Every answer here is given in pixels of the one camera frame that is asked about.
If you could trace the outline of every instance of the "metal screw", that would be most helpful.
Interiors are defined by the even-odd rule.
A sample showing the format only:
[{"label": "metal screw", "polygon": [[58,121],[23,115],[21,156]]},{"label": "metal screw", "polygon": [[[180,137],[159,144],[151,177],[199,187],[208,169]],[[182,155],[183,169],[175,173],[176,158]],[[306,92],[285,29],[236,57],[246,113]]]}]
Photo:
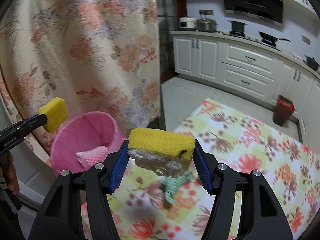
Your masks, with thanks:
[{"label": "metal screw", "polygon": [[224,163],[220,163],[220,164],[218,165],[218,168],[219,168],[220,170],[224,171],[224,170],[227,169],[227,165],[225,165]]},{"label": "metal screw", "polygon": [[69,174],[69,170],[63,170],[63,171],[61,171],[61,175],[62,176],[67,176],[68,174]]},{"label": "metal screw", "polygon": [[261,171],[259,171],[259,170],[253,170],[252,173],[257,177],[261,175]]},{"label": "metal screw", "polygon": [[96,170],[101,170],[103,169],[104,165],[103,163],[97,163],[94,167],[96,168]]}]

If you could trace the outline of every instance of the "pink bucket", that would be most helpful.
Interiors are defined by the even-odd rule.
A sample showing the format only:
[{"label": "pink bucket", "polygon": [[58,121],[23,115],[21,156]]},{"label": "pink bucket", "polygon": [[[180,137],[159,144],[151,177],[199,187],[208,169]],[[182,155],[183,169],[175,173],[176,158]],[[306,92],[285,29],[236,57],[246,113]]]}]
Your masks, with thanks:
[{"label": "pink bucket", "polygon": [[64,169],[72,173],[85,171],[77,159],[77,152],[86,152],[98,146],[108,147],[108,153],[117,152],[125,139],[111,115],[98,111],[81,114],[55,138],[50,154],[52,169],[57,176]]}]

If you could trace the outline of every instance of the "white wall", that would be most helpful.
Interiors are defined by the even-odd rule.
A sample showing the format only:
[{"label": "white wall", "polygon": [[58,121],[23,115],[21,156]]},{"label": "white wall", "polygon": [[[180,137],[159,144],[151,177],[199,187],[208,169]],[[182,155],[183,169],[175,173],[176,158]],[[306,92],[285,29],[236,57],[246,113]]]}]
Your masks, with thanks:
[{"label": "white wall", "polygon": [[[300,57],[304,58],[304,55],[315,57],[316,54],[320,54],[320,35],[318,39],[319,23],[308,19],[304,14],[297,12],[295,8],[288,4],[284,4],[282,27],[263,20],[227,14],[224,9],[223,0],[187,0],[189,17],[200,18],[199,9],[212,9],[214,11],[214,15],[210,16],[210,18],[216,20],[218,30],[231,30],[231,23],[229,23],[228,20],[242,21],[248,24],[244,30],[248,36],[259,38],[259,31],[262,31],[278,38],[291,40],[291,42],[278,41],[277,45]],[[302,41],[302,35],[311,40],[310,46]]]}]

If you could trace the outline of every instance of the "yellow sponge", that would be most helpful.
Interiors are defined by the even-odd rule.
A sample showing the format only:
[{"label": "yellow sponge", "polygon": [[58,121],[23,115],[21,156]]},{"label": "yellow sponge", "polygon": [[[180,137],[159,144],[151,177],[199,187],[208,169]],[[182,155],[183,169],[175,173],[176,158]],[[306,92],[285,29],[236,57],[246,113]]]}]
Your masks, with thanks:
[{"label": "yellow sponge", "polygon": [[129,135],[128,154],[142,168],[177,177],[190,167],[195,139],[163,130],[138,127]]},{"label": "yellow sponge", "polygon": [[66,104],[61,98],[54,98],[45,106],[42,106],[39,109],[39,114],[45,114],[47,116],[48,121],[43,127],[49,133],[55,132],[68,118]]}]

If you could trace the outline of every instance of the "drawer handle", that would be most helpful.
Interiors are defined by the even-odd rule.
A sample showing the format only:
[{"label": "drawer handle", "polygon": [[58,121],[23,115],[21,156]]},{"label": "drawer handle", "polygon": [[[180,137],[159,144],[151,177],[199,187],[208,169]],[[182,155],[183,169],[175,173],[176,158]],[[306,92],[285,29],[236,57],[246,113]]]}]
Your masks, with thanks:
[{"label": "drawer handle", "polygon": [[299,71],[299,76],[298,76],[298,79],[297,79],[298,82],[300,81],[300,78],[301,78],[301,71]]},{"label": "drawer handle", "polygon": [[294,73],[293,80],[296,80],[296,77],[297,77],[297,69],[296,69],[296,71]]},{"label": "drawer handle", "polygon": [[244,81],[244,80],[241,80],[241,82],[242,82],[242,84],[245,86],[245,85],[251,85],[251,83],[250,82],[246,82],[246,81]]},{"label": "drawer handle", "polygon": [[255,61],[256,59],[253,57],[245,56],[249,62]]}]

